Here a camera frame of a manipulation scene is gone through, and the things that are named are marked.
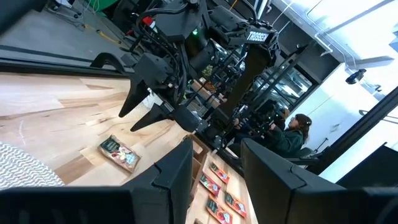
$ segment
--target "green jacket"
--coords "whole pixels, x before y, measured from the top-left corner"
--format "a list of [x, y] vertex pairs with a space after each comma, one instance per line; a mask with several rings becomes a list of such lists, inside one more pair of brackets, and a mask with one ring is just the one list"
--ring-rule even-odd
[[292, 158], [304, 144], [303, 133], [299, 130], [282, 131], [277, 126], [269, 131], [264, 146], [284, 158]]

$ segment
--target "dark hair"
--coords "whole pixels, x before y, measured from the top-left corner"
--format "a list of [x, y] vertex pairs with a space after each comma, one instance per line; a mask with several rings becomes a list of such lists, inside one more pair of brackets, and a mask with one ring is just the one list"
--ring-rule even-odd
[[298, 130], [303, 133], [304, 141], [308, 139], [308, 132], [310, 131], [310, 126], [312, 124], [311, 118], [304, 114], [296, 114], [295, 119], [298, 122]]

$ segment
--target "red packet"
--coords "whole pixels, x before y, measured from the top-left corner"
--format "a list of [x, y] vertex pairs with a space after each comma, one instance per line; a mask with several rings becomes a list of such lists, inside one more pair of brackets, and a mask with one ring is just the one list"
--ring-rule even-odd
[[200, 177], [200, 182], [209, 190], [214, 196], [218, 196], [218, 192], [220, 192], [220, 186], [216, 184], [213, 180], [211, 180], [206, 174], [202, 174]]
[[225, 192], [225, 203], [229, 207], [231, 207], [235, 212], [238, 212], [241, 216], [246, 218], [246, 214], [247, 214], [246, 207], [239, 199], [237, 199], [230, 193]]
[[226, 173], [223, 170], [219, 169], [214, 162], [210, 164], [210, 169], [211, 171], [213, 171], [213, 173], [217, 175], [218, 178], [220, 178], [224, 183], [228, 184], [229, 181], [228, 175], [226, 175]]
[[221, 224], [231, 224], [232, 215], [229, 214], [211, 195], [206, 204], [207, 211]]

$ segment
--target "floor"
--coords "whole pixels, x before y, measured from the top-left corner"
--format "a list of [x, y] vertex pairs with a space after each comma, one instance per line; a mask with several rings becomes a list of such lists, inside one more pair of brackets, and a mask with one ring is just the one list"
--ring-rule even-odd
[[[109, 52], [117, 57], [124, 55], [125, 52], [119, 47], [127, 47], [127, 42], [115, 43], [99, 35], [96, 30], [101, 30], [112, 40], [120, 40], [123, 33], [111, 21], [101, 16], [101, 13], [93, 14], [91, 7], [85, 11], [86, 5], [87, 2], [84, 0], [75, 1], [74, 6], [84, 12], [84, 16], [77, 20], [67, 18], [67, 21], [65, 17], [46, 10], [30, 12], [0, 37], [0, 57], [89, 65], [87, 62], [10, 51], [7, 48], [9, 46], [89, 60], [93, 60], [101, 52]], [[73, 16], [73, 13], [64, 7], [60, 7], [57, 12]], [[88, 24], [88, 28], [78, 26], [79, 23]]]
[[[128, 80], [0, 73], [0, 141], [34, 156], [67, 185], [123, 184], [187, 135], [169, 120], [130, 132], [148, 109], [140, 104], [119, 118], [128, 90]], [[132, 174], [99, 153], [111, 134], [142, 157]]]

